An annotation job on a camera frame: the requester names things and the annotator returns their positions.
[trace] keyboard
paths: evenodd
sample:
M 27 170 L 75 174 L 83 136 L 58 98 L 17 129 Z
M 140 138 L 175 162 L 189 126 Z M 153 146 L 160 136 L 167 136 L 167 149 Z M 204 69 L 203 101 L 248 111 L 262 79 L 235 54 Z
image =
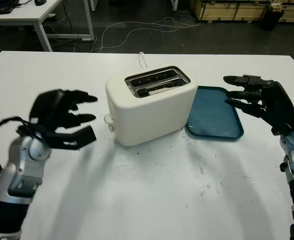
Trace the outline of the keyboard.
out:
M 0 14 L 9 14 L 19 0 L 0 0 Z

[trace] silver robotic arm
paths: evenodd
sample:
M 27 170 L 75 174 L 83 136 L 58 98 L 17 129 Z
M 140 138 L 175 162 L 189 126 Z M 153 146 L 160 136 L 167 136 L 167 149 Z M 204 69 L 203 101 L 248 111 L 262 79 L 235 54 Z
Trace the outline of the silver robotic arm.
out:
M 262 118 L 272 126 L 272 133 L 280 135 L 280 144 L 285 152 L 280 170 L 286 173 L 293 200 L 294 219 L 294 106 L 280 83 L 262 80 L 259 76 L 225 76 L 224 81 L 244 87 L 244 91 L 230 91 L 226 103 L 244 113 Z M 294 240 L 294 224 L 290 227 L 290 240 Z
M 20 135 L 10 145 L 9 159 L 0 166 L 0 240 L 18 240 L 28 207 L 42 183 L 44 164 L 51 149 L 76 150 L 96 140 L 90 126 L 71 134 L 56 133 L 58 127 L 71 128 L 95 119 L 91 114 L 74 115 L 77 104 L 97 98 L 82 91 L 53 90 L 40 94 L 30 112 L 30 122 L 19 117 Z

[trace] table surface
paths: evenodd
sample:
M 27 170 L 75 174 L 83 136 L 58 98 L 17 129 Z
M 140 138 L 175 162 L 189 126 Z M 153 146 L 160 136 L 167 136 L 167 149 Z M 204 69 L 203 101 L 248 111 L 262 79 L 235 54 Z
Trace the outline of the table surface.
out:
M 226 75 L 279 81 L 294 103 L 294 60 L 272 55 L 145 54 L 147 70 L 175 65 L 199 85 L 235 87 Z M 99 98 L 97 141 L 80 151 L 53 150 L 23 224 L 22 240 L 289 239 L 291 198 L 279 171 L 279 137 L 261 119 L 238 111 L 238 141 L 193 139 L 184 129 L 121 146 L 103 117 L 105 83 L 141 71 L 138 54 L 0 53 L 0 119 L 27 119 L 35 97 L 51 89 L 80 89 Z M 0 129 L 0 161 L 16 136 Z
M 20 0 L 20 3 L 25 3 L 27 0 Z M 47 0 L 41 6 L 36 6 L 34 0 L 16 7 L 9 14 L 0 14 L 0 22 L 9 21 L 38 21 L 47 16 L 62 0 Z

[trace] toaster slot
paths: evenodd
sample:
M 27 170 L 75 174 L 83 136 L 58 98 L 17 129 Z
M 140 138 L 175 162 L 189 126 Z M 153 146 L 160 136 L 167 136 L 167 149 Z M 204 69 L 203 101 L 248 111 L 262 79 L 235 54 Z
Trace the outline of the toaster slot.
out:
M 137 93 L 140 98 L 144 98 L 150 95 L 162 93 L 168 90 L 171 90 L 176 87 L 180 87 L 187 84 L 187 82 L 182 78 L 176 78 L 170 81 L 162 82 L 150 87 L 145 87 L 137 90 Z
M 151 84 L 157 81 L 163 81 L 163 80 L 175 77 L 177 75 L 178 74 L 176 71 L 174 71 L 173 69 L 170 69 L 170 70 L 158 72 L 158 73 L 147 75 L 147 76 L 142 76 L 142 77 L 133 79 L 130 82 L 134 87 L 139 87 L 139 86 Z

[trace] computer mouse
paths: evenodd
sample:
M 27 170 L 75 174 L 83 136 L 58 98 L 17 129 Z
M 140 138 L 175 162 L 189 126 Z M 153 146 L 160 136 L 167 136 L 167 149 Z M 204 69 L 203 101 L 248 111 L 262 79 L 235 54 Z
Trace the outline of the computer mouse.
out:
M 35 0 L 35 4 L 36 6 L 40 6 L 40 5 L 43 5 L 47 2 L 47 0 Z

